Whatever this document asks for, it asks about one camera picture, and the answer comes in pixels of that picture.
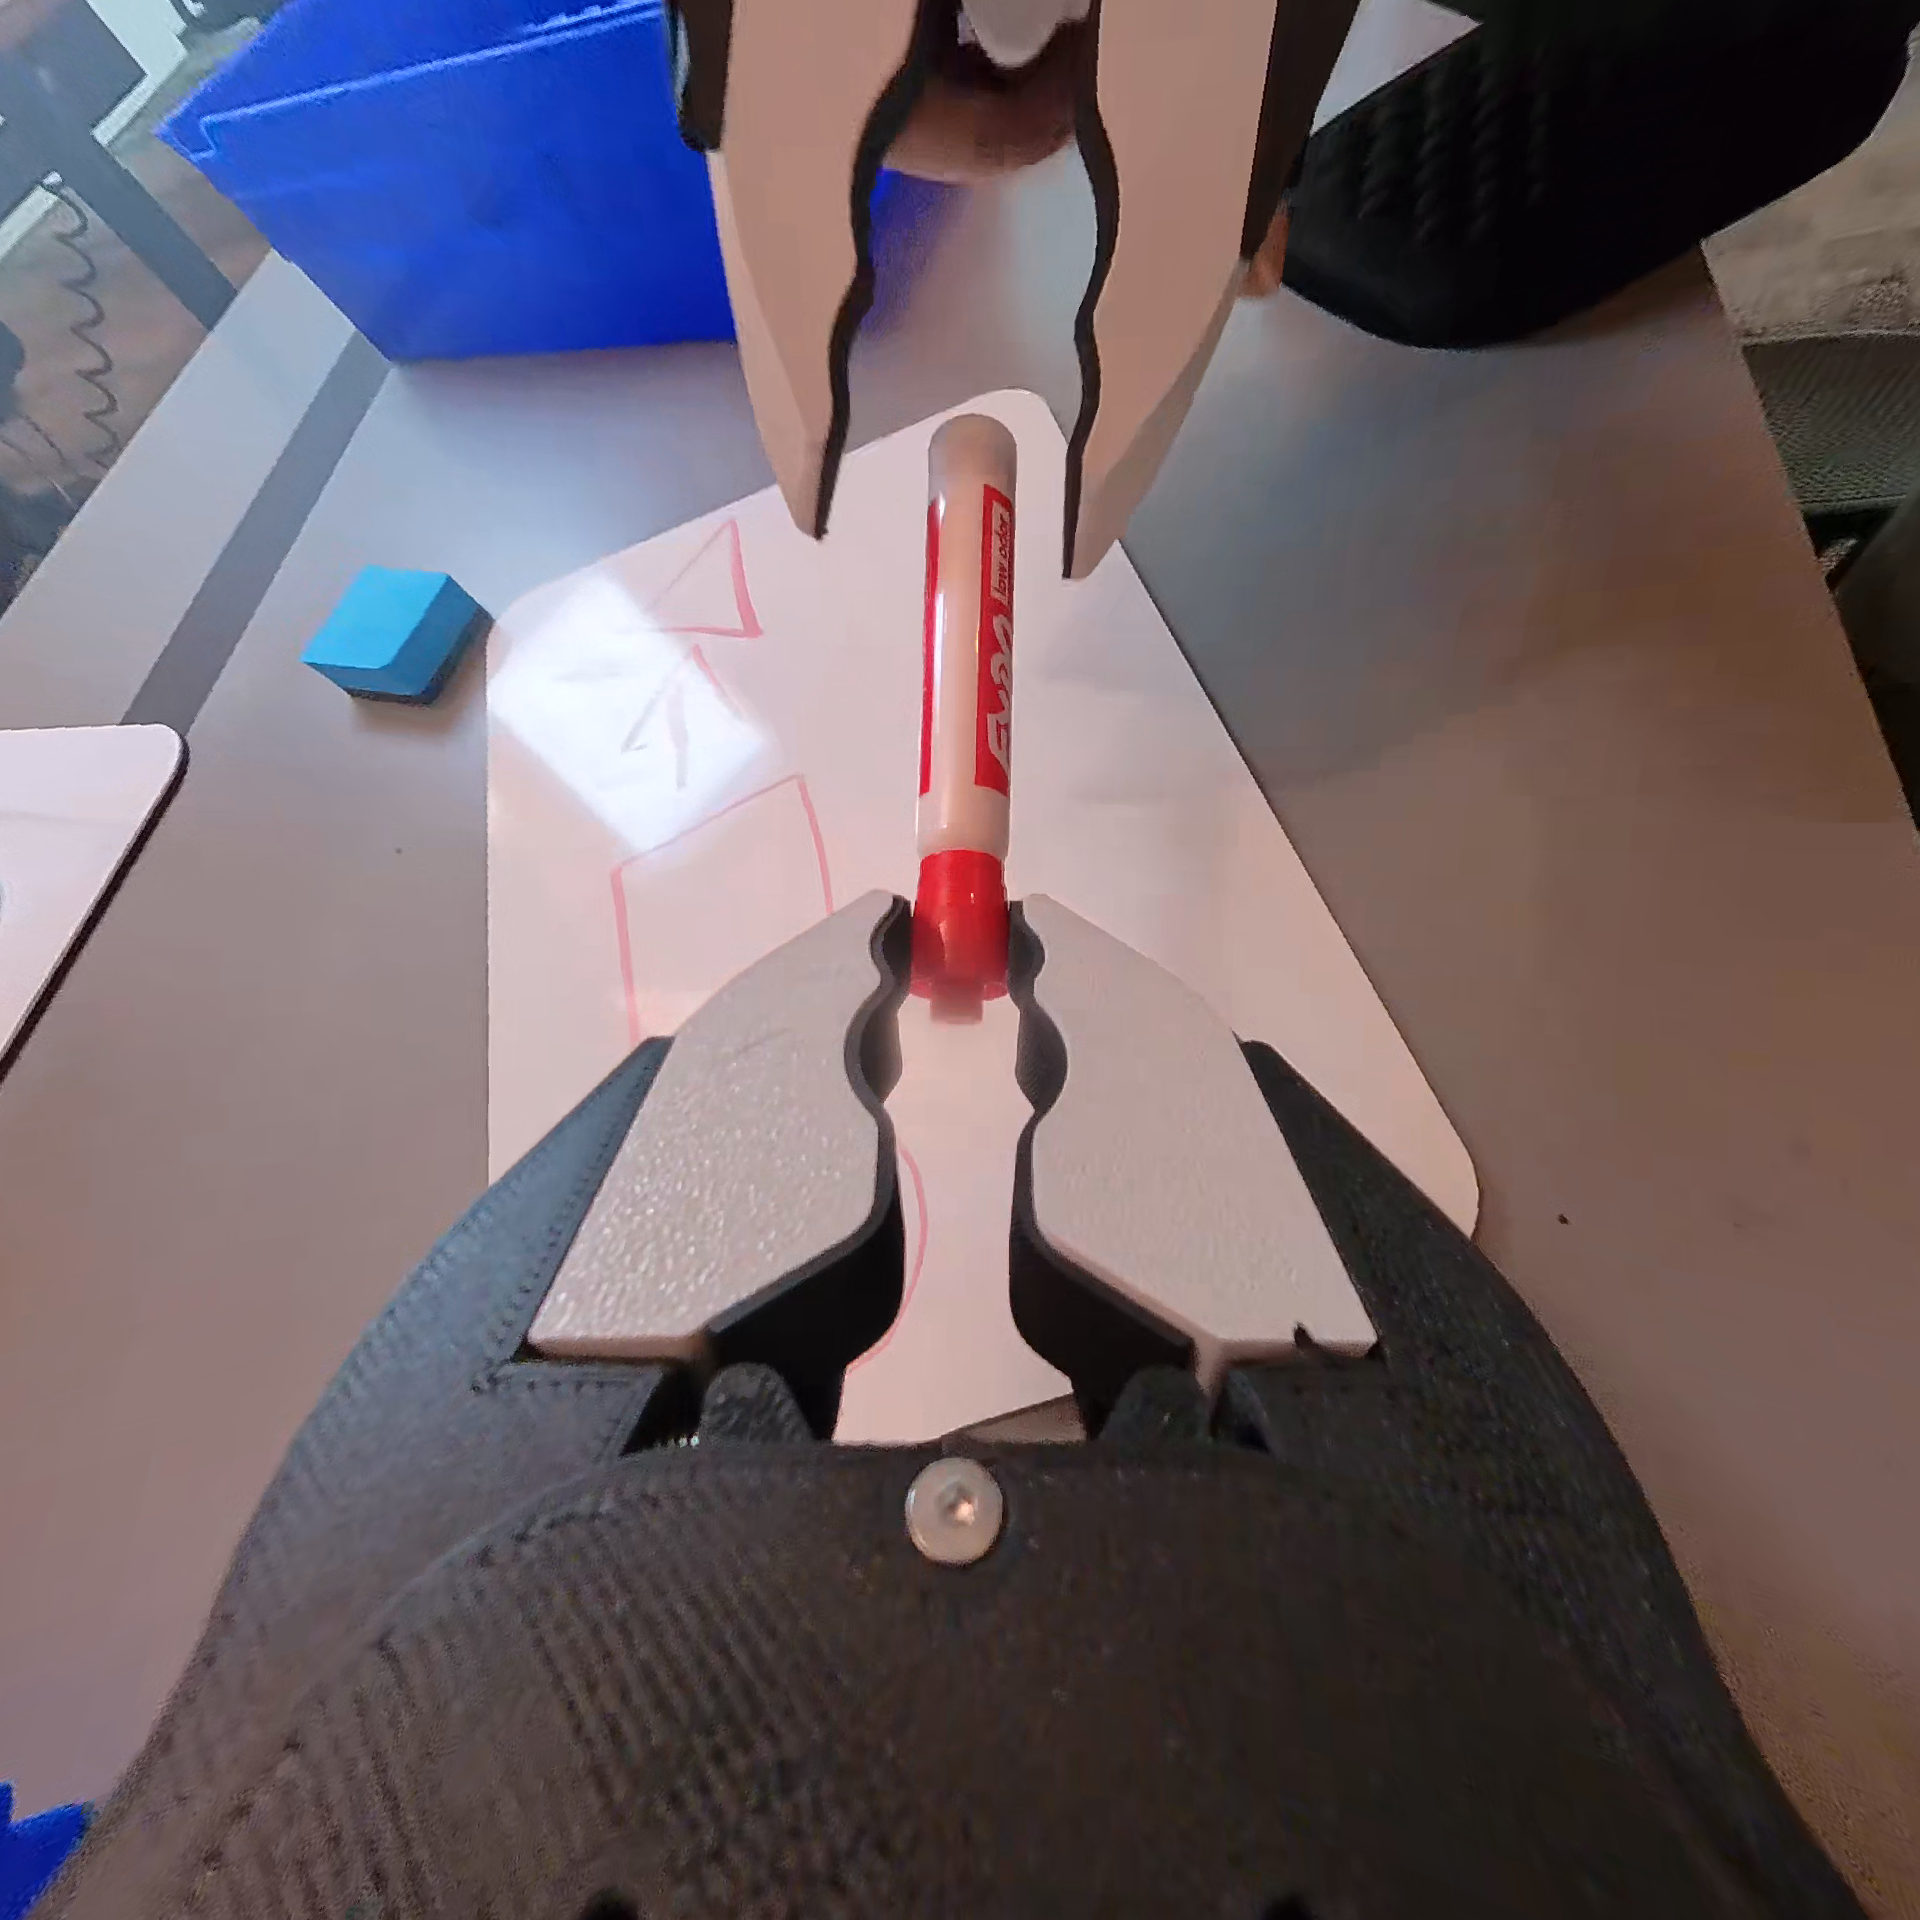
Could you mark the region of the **white whiteboard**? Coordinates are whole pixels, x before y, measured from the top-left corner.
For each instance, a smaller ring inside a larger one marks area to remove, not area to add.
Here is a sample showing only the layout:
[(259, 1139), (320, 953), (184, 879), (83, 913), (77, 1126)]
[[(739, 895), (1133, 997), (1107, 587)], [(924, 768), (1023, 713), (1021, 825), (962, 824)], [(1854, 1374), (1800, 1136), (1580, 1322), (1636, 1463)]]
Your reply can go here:
[[(1120, 549), (1059, 573), (1064, 440), (1016, 440), (1016, 891), (1040, 891), (1271, 1045), (1462, 1233), (1468, 1146)], [(571, 563), (486, 640), (486, 1178), (635, 1045), (872, 889), (909, 897), (932, 422), (862, 448), (829, 535), (774, 488)], [(902, 1014), (907, 1290), (836, 1437), (918, 1442), (1055, 1402), (1005, 1303), (1016, 1014)]]

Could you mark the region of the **black mesh cushion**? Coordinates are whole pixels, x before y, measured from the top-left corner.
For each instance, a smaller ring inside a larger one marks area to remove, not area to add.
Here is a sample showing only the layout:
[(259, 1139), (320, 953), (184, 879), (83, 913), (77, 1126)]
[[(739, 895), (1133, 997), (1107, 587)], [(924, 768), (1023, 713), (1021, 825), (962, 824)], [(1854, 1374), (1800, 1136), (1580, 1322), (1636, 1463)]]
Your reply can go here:
[(1453, 6), (1472, 30), (1311, 133), (1283, 285), (1391, 345), (1510, 345), (1866, 142), (1915, 3)]

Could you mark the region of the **person's right hand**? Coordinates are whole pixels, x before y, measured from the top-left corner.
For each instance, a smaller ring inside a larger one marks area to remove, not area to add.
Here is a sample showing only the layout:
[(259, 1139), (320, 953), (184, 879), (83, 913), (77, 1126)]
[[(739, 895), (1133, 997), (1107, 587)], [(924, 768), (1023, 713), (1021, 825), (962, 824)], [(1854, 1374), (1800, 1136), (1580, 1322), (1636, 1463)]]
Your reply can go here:
[(1074, 139), (1074, 71), (1032, 62), (996, 80), (927, 71), (880, 165), (936, 185), (981, 185)]

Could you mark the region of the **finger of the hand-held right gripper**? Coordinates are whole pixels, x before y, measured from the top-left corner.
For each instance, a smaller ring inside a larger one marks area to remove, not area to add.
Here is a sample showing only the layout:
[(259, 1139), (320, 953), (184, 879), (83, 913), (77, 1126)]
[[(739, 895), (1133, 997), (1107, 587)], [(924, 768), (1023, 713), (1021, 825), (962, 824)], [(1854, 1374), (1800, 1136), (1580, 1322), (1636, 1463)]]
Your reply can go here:
[(703, 130), (735, 349), (795, 526), (822, 537), (847, 445), (847, 360), (872, 304), (870, 200), (922, 90), (914, 3), (703, 14)]
[(1152, 490), (1244, 285), (1275, 23), (1272, 3), (1094, 8), (1076, 103), (1094, 266), (1072, 330), (1069, 582), (1090, 577)]

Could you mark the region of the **blue plastic bin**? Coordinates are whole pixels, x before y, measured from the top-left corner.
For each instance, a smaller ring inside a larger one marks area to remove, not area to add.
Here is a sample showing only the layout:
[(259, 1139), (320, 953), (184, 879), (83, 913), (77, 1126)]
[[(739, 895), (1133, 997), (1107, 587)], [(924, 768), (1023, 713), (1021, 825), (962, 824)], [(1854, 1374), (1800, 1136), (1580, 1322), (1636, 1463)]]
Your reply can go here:
[(26, 1919), (87, 1835), (91, 1805), (80, 1802), (19, 1815), (14, 1785), (2, 1784), (0, 1817), (2, 1919)]
[(662, 6), (288, 6), (160, 139), (390, 361), (733, 339)]

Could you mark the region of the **white red-label whiteboard marker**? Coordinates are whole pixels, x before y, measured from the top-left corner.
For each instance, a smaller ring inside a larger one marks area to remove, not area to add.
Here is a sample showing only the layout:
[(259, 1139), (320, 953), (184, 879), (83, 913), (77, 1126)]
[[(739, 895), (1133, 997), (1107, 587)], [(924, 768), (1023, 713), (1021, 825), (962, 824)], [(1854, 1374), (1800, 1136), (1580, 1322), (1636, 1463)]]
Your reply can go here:
[(918, 856), (1005, 859), (1014, 761), (1016, 441), (995, 417), (927, 445)]

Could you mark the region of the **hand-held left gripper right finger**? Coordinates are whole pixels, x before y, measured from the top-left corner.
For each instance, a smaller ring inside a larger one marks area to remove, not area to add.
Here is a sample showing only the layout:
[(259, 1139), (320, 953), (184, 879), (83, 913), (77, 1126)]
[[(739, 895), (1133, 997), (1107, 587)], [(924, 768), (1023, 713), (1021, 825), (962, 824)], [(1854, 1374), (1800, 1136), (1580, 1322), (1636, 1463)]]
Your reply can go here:
[(1085, 1427), (1171, 1370), (1358, 1361), (1378, 1334), (1245, 1045), (1191, 985), (1051, 897), (1013, 913), (1010, 1307)]

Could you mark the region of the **blue whiteboard eraser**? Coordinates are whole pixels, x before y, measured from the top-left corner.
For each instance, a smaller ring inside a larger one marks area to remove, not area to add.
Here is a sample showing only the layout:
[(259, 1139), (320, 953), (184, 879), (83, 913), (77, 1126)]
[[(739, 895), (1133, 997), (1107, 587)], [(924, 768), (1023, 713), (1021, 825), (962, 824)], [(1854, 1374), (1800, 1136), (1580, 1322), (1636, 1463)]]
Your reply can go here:
[(491, 613), (445, 573), (364, 567), (302, 663), (357, 701), (427, 707), (490, 625)]

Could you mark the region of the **white document stand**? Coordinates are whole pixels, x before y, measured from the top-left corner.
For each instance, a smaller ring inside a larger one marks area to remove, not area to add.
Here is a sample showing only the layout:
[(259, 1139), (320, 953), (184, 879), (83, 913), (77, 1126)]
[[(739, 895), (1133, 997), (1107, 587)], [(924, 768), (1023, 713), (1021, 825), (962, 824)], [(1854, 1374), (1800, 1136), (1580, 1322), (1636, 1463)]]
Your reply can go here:
[(2, 1065), (184, 778), (165, 726), (2, 733)]

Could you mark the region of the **red marker cap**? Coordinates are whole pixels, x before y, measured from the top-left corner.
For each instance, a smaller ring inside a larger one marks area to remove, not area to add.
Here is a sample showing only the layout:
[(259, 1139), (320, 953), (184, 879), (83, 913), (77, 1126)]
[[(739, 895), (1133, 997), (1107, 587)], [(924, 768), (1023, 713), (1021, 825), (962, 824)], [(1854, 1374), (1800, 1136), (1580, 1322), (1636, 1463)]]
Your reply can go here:
[(1010, 905), (1002, 857), (971, 848), (918, 863), (909, 990), (936, 1025), (976, 1025), (1010, 969)]

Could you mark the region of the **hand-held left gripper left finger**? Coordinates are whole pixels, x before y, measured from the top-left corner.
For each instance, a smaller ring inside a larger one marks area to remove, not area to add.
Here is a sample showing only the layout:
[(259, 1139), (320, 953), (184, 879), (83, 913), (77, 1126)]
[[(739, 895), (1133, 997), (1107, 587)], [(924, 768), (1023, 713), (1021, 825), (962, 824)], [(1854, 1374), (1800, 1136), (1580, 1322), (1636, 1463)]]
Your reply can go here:
[(895, 1131), (907, 902), (868, 891), (667, 1042), (533, 1326), (551, 1361), (773, 1370), (810, 1427), (904, 1297)]

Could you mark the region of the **black office chair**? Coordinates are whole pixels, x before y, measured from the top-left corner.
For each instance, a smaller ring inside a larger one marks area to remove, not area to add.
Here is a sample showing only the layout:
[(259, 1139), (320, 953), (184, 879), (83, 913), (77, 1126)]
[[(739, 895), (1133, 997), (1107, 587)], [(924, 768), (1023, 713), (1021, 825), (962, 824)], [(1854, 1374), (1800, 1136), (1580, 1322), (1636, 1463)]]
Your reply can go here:
[(1744, 343), (1767, 432), (1826, 587), (1917, 488), (1917, 334)]

